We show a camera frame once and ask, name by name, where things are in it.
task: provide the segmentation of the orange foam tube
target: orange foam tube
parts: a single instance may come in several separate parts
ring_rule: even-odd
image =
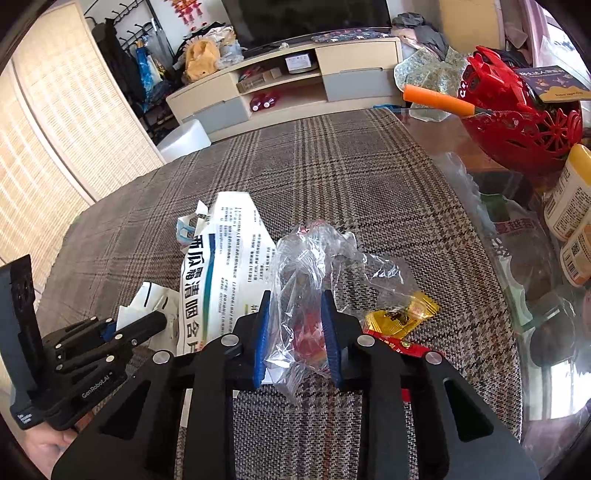
[[[471,103],[460,100],[459,98],[409,84],[404,87],[402,98],[407,102],[420,103],[433,108],[439,108],[440,110],[453,113],[457,116],[474,115],[476,108]]]

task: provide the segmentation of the stuffed animal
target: stuffed animal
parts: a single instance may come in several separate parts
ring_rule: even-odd
[[[196,82],[216,72],[216,60],[220,52],[213,40],[201,38],[187,48],[185,74],[189,81]]]

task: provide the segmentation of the clear plastic bag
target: clear plastic bag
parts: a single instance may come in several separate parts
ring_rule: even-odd
[[[357,249],[355,236],[339,233],[318,220],[279,240],[269,268],[269,348],[265,364],[271,383],[294,401],[309,372],[328,376],[320,321],[322,292],[333,289],[341,271],[363,266],[365,281],[389,306],[408,303],[417,290],[410,269],[400,259],[386,259]]]

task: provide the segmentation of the product box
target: product box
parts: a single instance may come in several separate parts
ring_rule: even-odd
[[[290,73],[297,73],[300,70],[309,69],[312,66],[309,53],[300,53],[291,57],[285,57],[285,63]]]
[[[516,69],[515,72],[545,103],[591,100],[591,92],[585,85],[558,66]]]
[[[266,83],[271,83],[273,80],[281,77],[282,75],[283,74],[281,73],[281,69],[279,67],[271,70],[265,70],[264,72],[257,73],[256,75],[252,75],[238,82],[236,87],[240,93],[246,93],[248,90],[260,87]]]

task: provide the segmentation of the red decoration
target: red decoration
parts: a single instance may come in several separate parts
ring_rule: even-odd
[[[490,158],[530,178],[561,170],[583,138],[580,102],[538,106],[496,52],[476,50],[468,57],[458,97],[495,113],[463,118],[467,132]]]
[[[195,22],[196,19],[193,12],[195,12],[198,18],[203,15],[203,11],[200,8],[201,2],[197,0],[172,0],[172,3],[174,11],[179,18],[183,19],[185,25],[192,25]]]

